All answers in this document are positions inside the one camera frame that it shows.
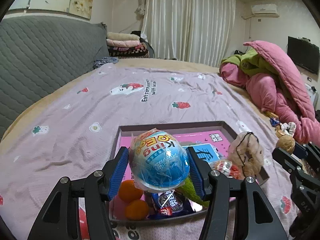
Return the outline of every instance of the candy wrapper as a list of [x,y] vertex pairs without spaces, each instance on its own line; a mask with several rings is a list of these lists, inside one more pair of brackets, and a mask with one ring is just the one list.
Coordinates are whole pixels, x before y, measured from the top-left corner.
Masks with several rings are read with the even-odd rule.
[[234,179],[244,179],[244,175],[239,168],[232,164],[231,161],[228,160],[219,160],[216,162],[209,163],[211,169],[220,171],[227,177],[233,177]]
[[194,213],[189,200],[174,190],[151,193],[151,197],[155,214],[148,216],[149,219],[179,217]]
[[190,170],[185,149],[172,135],[157,129],[132,139],[129,165],[135,187],[153,193],[183,185]]

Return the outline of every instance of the blue plastic egg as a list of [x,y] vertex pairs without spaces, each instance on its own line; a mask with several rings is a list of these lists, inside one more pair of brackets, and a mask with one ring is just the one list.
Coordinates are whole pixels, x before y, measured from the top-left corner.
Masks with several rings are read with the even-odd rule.
[[157,131],[132,146],[130,167],[135,182],[144,190],[161,191],[174,189],[189,174],[188,155],[170,134]]

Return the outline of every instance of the green jacket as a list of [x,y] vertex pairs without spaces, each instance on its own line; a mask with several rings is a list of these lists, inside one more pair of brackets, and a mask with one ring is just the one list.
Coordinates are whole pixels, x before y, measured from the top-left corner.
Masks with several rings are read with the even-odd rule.
[[260,56],[254,48],[250,48],[249,51],[242,56],[232,55],[231,57],[225,58],[221,61],[221,64],[222,63],[233,63],[250,77],[258,73],[269,74],[275,80],[276,85],[281,87],[283,95],[286,98],[291,98],[287,87],[279,78],[278,72],[262,56]]

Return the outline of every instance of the bed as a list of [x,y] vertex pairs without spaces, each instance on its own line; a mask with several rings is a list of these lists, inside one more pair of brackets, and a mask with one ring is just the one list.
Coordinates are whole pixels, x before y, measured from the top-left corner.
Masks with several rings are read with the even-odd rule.
[[[223,120],[237,133],[252,130],[264,148],[270,178],[262,186],[287,234],[297,215],[289,176],[272,160],[277,137],[248,94],[225,83],[217,68],[161,59],[122,59],[76,79],[29,106],[0,143],[0,215],[17,239],[27,239],[61,176],[78,179],[101,168],[120,125]],[[146,87],[155,87],[155,94]],[[173,102],[190,107],[173,107]],[[283,199],[290,207],[284,208]],[[234,206],[227,235],[232,237]],[[139,227],[139,239],[198,239],[203,218]],[[114,228],[120,239],[128,229]]]

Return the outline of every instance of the plastic wrap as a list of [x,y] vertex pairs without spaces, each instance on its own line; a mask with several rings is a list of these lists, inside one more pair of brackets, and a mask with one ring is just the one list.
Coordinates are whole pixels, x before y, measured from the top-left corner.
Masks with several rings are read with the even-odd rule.
[[163,219],[168,217],[180,217],[194,213],[191,204],[181,193],[168,190],[164,193],[151,193],[154,215],[149,219]]
[[157,129],[132,139],[129,165],[135,187],[153,193],[183,185],[190,170],[185,149],[172,135]]
[[253,132],[242,132],[228,148],[228,160],[236,164],[244,176],[255,177],[264,164],[263,148]]
[[233,177],[234,179],[244,179],[242,171],[229,160],[219,160],[209,164],[211,169],[220,171],[227,177]]

